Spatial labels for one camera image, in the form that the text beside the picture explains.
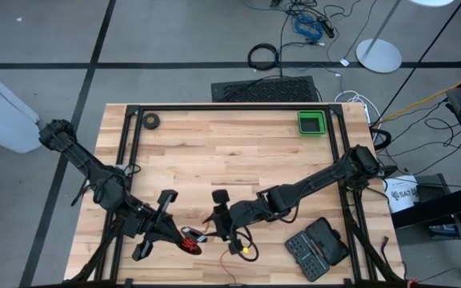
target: green container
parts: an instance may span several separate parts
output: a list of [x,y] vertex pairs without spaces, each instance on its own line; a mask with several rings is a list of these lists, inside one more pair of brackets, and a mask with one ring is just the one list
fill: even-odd
[[321,110],[299,111],[298,124],[302,136],[319,136],[327,132],[325,112]]

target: wooden table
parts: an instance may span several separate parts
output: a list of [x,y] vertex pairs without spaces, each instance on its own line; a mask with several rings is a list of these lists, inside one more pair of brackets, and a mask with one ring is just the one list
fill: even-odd
[[[107,164],[115,163],[125,109],[124,104],[106,106],[95,155]],[[373,144],[361,105],[347,103],[343,104],[343,109],[351,146],[360,144],[372,151]],[[177,190],[179,196],[168,207],[168,212],[174,215],[179,228],[206,228],[202,220],[212,211],[213,190],[227,189],[230,204],[243,199],[254,200],[255,192],[281,183],[297,182],[333,161],[327,134],[318,138],[299,136],[296,110],[157,113],[161,126],[156,130],[143,130],[140,136],[137,164],[142,167],[142,172],[134,176],[132,194],[156,207],[161,190]],[[131,124],[130,135],[133,127],[134,124]],[[338,127],[335,132],[342,153]],[[132,137],[129,137],[128,148],[131,140]],[[371,181],[371,187],[383,191],[379,180]],[[403,276],[403,264],[386,199],[364,190],[362,200],[371,243],[379,251],[383,237],[390,239],[385,249],[387,258],[393,270]],[[97,248],[105,213],[92,202],[91,194],[82,200],[66,278],[77,274]],[[260,250],[257,262],[244,262],[237,255],[227,253],[222,257],[222,264],[238,283],[307,284],[309,282],[287,252],[284,242],[320,217],[327,218],[346,242],[337,185],[304,198],[298,220],[293,224],[260,222],[250,226]],[[219,262],[227,248],[220,239],[202,244],[203,252],[199,256],[185,254],[167,242],[156,242],[149,258],[135,262],[130,256],[141,241],[140,236],[136,239],[124,238],[118,282],[126,278],[133,278],[135,283],[233,282]],[[362,276],[367,278],[363,250],[356,243]],[[112,247],[106,257],[104,278],[109,277],[111,251]],[[353,278],[349,257],[332,266],[315,284],[342,284],[344,278]]]

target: yellow object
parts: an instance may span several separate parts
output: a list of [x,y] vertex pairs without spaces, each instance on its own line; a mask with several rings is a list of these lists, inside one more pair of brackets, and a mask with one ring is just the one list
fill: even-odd
[[428,97],[428,98],[425,98],[425,99],[423,99],[423,100],[421,100],[421,101],[419,101],[419,102],[413,103],[413,104],[409,105],[407,108],[401,109],[400,111],[398,111],[398,112],[396,112],[396,113],[394,113],[394,114],[392,114],[392,115],[390,115],[390,116],[385,117],[385,118],[384,118],[381,122],[379,122],[379,123],[385,122],[385,121],[387,121],[387,120],[389,120],[389,119],[392,119],[392,118],[396,118],[396,117],[398,117],[399,115],[401,115],[401,114],[407,112],[408,110],[410,110],[410,109],[412,109],[412,108],[414,108],[414,107],[417,107],[417,106],[419,106],[419,105],[422,105],[422,104],[424,104],[424,103],[426,103],[426,102],[429,102],[429,101],[431,101],[431,100],[437,98],[438,96],[440,96],[440,95],[442,95],[442,94],[448,92],[449,90],[454,89],[454,88],[456,88],[457,86],[460,86],[460,85],[461,85],[461,82],[460,82],[460,83],[457,83],[456,85],[453,85],[453,86],[451,86],[451,87],[449,87],[449,88],[447,88],[447,89],[445,89],[445,90],[439,91],[439,92],[433,94],[432,96],[430,96],[430,97]]

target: white container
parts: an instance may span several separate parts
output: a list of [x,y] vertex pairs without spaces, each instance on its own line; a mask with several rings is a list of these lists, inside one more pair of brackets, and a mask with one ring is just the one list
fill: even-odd
[[38,116],[0,83],[0,145],[18,153],[40,147]]

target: black case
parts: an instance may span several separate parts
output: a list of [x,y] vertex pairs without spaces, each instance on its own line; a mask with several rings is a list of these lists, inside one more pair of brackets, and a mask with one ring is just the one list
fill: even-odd
[[341,235],[332,229],[327,219],[320,218],[287,240],[285,245],[307,279],[314,282],[328,272],[330,266],[337,265],[350,254],[340,239]]

